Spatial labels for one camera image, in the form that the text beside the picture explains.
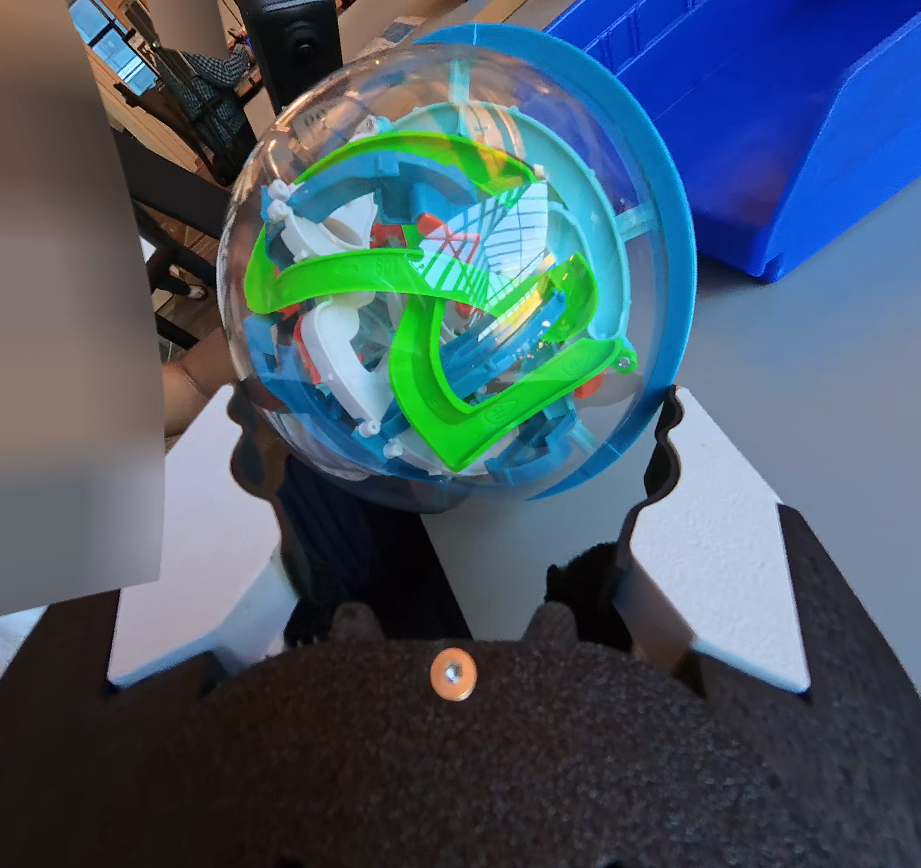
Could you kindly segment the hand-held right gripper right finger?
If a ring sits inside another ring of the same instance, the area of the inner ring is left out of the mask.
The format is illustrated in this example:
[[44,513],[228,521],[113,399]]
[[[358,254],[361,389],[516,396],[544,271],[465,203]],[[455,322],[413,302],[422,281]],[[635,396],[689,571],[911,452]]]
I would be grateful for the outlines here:
[[654,430],[646,498],[616,544],[613,604],[634,654],[708,656],[780,690],[812,678],[774,490],[685,387]]

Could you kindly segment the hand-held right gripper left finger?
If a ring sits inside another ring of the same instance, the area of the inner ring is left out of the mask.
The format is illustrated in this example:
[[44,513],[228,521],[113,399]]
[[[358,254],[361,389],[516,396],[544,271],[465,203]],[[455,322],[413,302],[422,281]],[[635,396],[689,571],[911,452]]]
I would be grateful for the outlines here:
[[295,589],[274,510],[232,472],[234,393],[220,389],[165,457],[159,578],[121,592],[108,667],[118,688],[197,655],[236,675],[282,650]]

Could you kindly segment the person's left forearm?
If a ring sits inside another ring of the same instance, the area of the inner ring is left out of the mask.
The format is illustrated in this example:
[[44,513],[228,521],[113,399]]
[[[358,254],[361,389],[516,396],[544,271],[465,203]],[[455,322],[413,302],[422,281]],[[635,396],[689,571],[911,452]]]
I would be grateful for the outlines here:
[[165,437],[182,435],[215,393],[236,383],[236,368],[222,328],[194,345],[178,361],[163,364]]

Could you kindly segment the blue plastic bin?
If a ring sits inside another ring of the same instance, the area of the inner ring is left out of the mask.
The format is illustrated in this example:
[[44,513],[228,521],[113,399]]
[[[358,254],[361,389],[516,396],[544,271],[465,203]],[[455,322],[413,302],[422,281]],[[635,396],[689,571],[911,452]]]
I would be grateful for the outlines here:
[[576,0],[546,32],[654,121],[699,252],[763,282],[919,178],[920,0]]

